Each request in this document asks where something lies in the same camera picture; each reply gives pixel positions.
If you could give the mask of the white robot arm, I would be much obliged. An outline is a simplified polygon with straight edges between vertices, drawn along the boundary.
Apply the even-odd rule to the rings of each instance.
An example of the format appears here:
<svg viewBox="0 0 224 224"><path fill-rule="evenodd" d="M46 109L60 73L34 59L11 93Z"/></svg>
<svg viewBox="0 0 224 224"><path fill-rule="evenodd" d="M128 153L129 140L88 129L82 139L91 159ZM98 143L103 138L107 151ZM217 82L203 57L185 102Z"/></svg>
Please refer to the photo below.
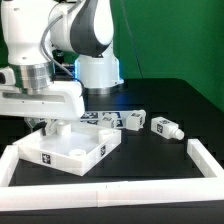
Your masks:
<svg viewBox="0 0 224 224"><path fill-rule="evenodd" d="M46 121L84 114L83 93L119 88L111 0L2 0L8 66L0 68L0 115Z"/></svg>

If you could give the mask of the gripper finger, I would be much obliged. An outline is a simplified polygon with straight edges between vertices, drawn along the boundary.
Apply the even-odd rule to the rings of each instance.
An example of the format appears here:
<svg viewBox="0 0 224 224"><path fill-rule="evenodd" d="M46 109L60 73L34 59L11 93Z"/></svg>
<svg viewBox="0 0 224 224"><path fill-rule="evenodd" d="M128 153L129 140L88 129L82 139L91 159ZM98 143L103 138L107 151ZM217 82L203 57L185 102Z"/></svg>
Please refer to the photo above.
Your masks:
<svg viewBox="0 0 224 224"><path fill-rule="evenodd" d="M45 125L45 120L41 118L25 118L24 121L32 132L43 128Z"/></svg>
<svg viewBox="0 0 224 224"><path fill-rule="evenodd" d="M42 128L43 136L50 136L56 132L56 120L48 120L45 126Z"/></svg>

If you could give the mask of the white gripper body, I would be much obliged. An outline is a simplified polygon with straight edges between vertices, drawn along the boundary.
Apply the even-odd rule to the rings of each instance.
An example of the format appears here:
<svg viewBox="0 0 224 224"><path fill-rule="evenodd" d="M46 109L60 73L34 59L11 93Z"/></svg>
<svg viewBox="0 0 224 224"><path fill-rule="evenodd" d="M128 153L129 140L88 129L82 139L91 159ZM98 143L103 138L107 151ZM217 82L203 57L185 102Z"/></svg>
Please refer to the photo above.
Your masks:
<svg viewBox="0 0 224 224"><path fill-rule="evenodd" d="M0 68L0 115L59 120L77 120L84 114L81 84L55 81L32 95L15 86L10 67Z"/></svg>

